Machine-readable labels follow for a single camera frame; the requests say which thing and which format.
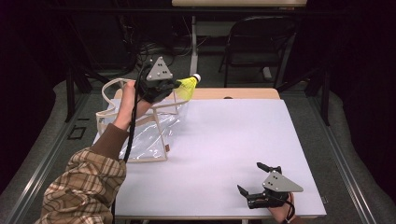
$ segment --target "white table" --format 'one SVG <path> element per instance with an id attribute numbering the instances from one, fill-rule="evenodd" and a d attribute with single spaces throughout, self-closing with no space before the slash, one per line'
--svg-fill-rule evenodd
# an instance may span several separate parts
<path id="1" fill-rule="evenodd" d="M 174 7 L 305 7 L 305 5 L 306 0 L 172 0 Z M 192 16 L 190 75 L 197 73 L 197 36 L 227 35 L 230 33 L 234 21 L 202 21 L 200 23 L 195 19 L 195 16 Z"/>
<path id="2" fill-rule="evenodd" d="M 224 93 L 238 95 L 228 89 L 219 89 L 217 94 Z M 168 161 L 127 164 L 127 178 L 117 197 L 116 217 L 151 220 L 269 217 L 266 209 L 248 209 L 247 200 L 236 186 L 249 193 L 263 191 L 262 182 L 268 174 L 257 168 L 258 161 L 268 166 L 280 165 L 284 176 L 304 188 L 304 192 L 294 194 L 297 215 L 326 215 L 282 100 L 205 98 L 191 100 L 183 110 L 187 113 L 174 129 L 176 139 Z"/>

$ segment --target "wrist strap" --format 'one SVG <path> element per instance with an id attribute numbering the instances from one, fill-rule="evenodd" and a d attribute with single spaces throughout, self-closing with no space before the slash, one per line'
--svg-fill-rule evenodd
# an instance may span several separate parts
<path id="1" fill-rule="evenodd" d="M 290 220 L 288 220 L 287 218 L 285 218 L 285 220 L 283 220 L 282 224 L 289 224 Z"/>

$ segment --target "black chair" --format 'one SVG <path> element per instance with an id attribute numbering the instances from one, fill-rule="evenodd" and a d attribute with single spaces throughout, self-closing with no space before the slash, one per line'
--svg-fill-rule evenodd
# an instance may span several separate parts
<path id="1" fill-rule="evenodd" d="M 232 28 L 221 60 L 225 63 L 224 88 L 231 67 L 277 67 L 274 88 L 289 39 L 294 35 L 296 22 L 290 17 L 248 17 Z"/>

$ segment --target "person's arm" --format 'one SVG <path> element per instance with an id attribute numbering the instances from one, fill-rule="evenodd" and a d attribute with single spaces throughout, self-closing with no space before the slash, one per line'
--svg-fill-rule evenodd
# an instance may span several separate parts
<path id="1" fill-rule="evenodd" d="M 143 116 L 152 104 L 145 100 L 137 103 L 137 117 Z M 112 124 L 109 124 L 106 130 L 111 131 L 109 134 L 106 130 L 91 147 L 91 150 L 97 154 L 117 160 L 120 155 L 122 145 L 128 137 L 127 130 L 131 123 L 132 111 L 134 109 L 134 81 L 125 84 L 122 90 L 119 114 Z"/>
<path id="2" fill-rule="evenodd" d="M 291 193 L 288 201 L 294 204 L 293 194 Z M 292 224 L 305 224 L 305 222 L 296 215 L 293 215 L 289 220 L 287 220 L 287 216 L 290 213 L 290 205 L 284 203 L 281 207 L 269 207 L 268 210 L 273 215 L 274 219 L 277 223 L 292 223 Z"/>
<path id="3" fill-rule="evenodd" d="M 151 104 L 137 104 L 137 116 Z M 53 181 L 44 194 L 41 218 L 36 223 L 111 223 L 109 207 L 126 176 L 119 160 L 120 150 L 129 136 L 134 108 L 134 81 L 123 88 L 120 110 L 113 123 L 92 147 L 75 153 L 66 171 Z"/>

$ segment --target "plaid sleeve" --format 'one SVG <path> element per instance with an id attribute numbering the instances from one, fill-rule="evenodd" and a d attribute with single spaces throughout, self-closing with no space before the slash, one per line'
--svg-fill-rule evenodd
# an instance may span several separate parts
<path id="1" fill-rule="evenodd" d="M 109 207 L 126 176 L 124 161 L 85 148 L 70 159 L 66 172 L 44 194 L 36 223 L 111 223 Z"/>

